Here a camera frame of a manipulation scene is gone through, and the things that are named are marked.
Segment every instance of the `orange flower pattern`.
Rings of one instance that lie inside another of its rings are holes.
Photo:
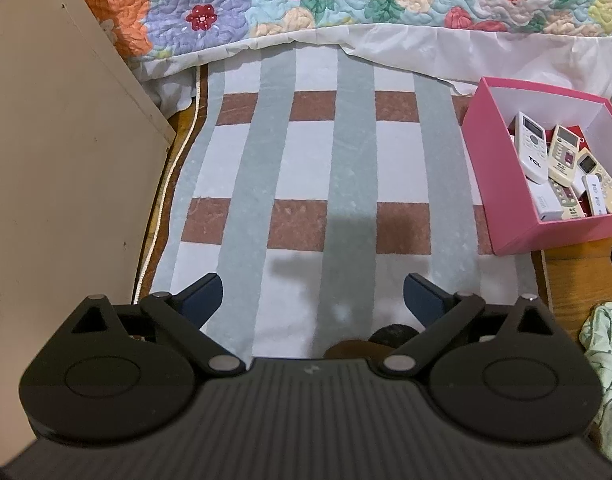
[[[143,56],[152,50],[143,20],[150,0],[84,0],[122,58]]]

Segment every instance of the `checkered rug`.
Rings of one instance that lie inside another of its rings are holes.
[[[241,358],[317,357],[393,322],[409,272],[513,303],[529,254],[491,254],[460,119],[468,98],[336,46],[209,65],[151,290],[224,280],[203,330]]]

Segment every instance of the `brown rug border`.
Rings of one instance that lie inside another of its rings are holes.
[[[195,139],[197,138],[199,132],[204,127],[204,123],[206,122],[206,112],[208,110],[208,92],[209,92],[208,65],[202,65],[198,67],[198,70],[200,71],[199,105],[198,105],[198,111],[197,111],[197,120],[195,121],[195,127],[193,128],[193,131],[191,132],[185,131],[182,134],[179,131],[179,128],[180,127],[190,128],[192,126],[192,120],[193,120],[195,104],[196,104],[195,100],[193,100],[193,103],[190,105],[190,108],[187,108],[187,110],[193,111],[193,114],[190,115],[190,120],[188,124],[179,124],[180,116],[183,112],[178,112],[177,114],[173,115],[168,120],[170,125],[177,132],[177,135],[173,142],[173,146],[171,146],[171,149],[168,152],[168,157],[169,157],[168,162],[166,163],[166,169],[164,170],[162,174],[162,178],[160,181],[160,188],[158,189],[157,199],[155,202],[156,205],[160,203],[161,208],[162,208],[161,209],[162,215],[161,215],[160,230],[159,230],[157,238],[155,238],[152,242],[154,243],[153,252],[150,256],[150,260],[148,261],[148,266],[146,267],[146,273],[144,274],[144,279],[142,280],[142,288],[140,289],[140,296],[138,298],[139,300],[141,298],[144,298],[145,296],[148,296],[148,294],[150,293],[150,288],[152,286],[152,280],[155,277],[155,271],[157,270],[157,266],[160,263],[161,255],[164,252],[164,248],[166,247],[166,244],[168,243],[168,227],[170,224],[170,209],[173,203],[173,195],[175,192],[175,188],[177,187],[177,181],[179,179],[179,174],[181,172],[182,166],[184,165],[186,161],[186,158],[188,157],[190,148],[192,147],[193,143],[195,142]],[[188,137],[188,142],[186,143],[184,147],[184,151],[180,154],[179,159],[177,160],[177,165],[173,168],[173,172],[170,176],[170,180],[168,181],[168,187],[165,190],[165,195],[163,199],[161,199],[160,201],[161,195],[164,192],[163,186],[166,180],[166,175],[170,171],[170,165],[172,163],[171,158],[173,157],[173,154],[175,153],[174,145],[177,143],[182,144],[184,140],[186,139],[186,137]],[[150,221],[148,222],[147,237],[151,233],[154,232],[154,226],[157,223],[159,212],[160,212],[160,209],[157,208],[157,206],[155,206],[150,216]],[[148,250],[150,250],[150,245],[145,244],[144,248],[142,249],[142,257],[140,259],[141,264],[138,270],[138,279],[139,279],[139,273],[141,272],[143,264],[144,264],[144,257],[148,253]]]

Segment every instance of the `pink shoebox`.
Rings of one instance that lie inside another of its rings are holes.
[[[493,252],[526,253],[612,237],[612,214],[542,222],[507,126],[518,111],[546,130],[578,124],[589,149],[612,177],[612,105],[558,86],[483,77],[462,132],[480,188]]]

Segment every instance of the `wooden floor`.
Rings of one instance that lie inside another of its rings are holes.
[[[545,251],[553,313],[577,339],[597,303],[612,301],[612,238]]]

